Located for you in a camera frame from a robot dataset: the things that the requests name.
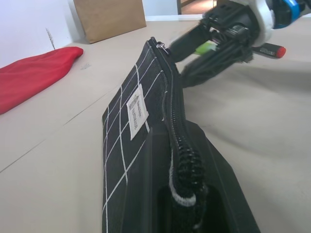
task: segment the black pouch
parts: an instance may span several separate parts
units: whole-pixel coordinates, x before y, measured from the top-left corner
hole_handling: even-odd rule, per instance
[[[103,233],[259,233],[232,168],[186,121],[180,74],[161,42],[144,45],[103,133]]]

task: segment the zipper teeth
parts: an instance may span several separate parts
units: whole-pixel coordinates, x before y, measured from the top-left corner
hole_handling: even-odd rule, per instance
[[[163,50],[166,54],[168,52],[164,49],[164,45],[157,47],[159,50]],[[173,82],[173,71],[171,66],[168,64],[162,52],[160,52],[164,62],[166,63],[168,69],[171,72],[172,82]],[[191,143],[188,131],[186,128],[186,117],[185,110],[182,99],[180,98],[181,88],[178,89],[179,79],[175,79],[177,83],[171,83],[171,119],[170,127],[173,132],[173,137],[176,145],[176,150],[178,154],[178,168],[177,175],[179,181],[186,187],[198,189],[203,185],[204,171],[202,166],[202,161],[199,152],[194,148]]]

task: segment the red fabric item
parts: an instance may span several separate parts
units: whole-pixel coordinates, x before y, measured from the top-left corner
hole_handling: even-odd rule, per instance
[[[0,68],[0,114],[63,78],[82,54],[81,48],[65,47]]]

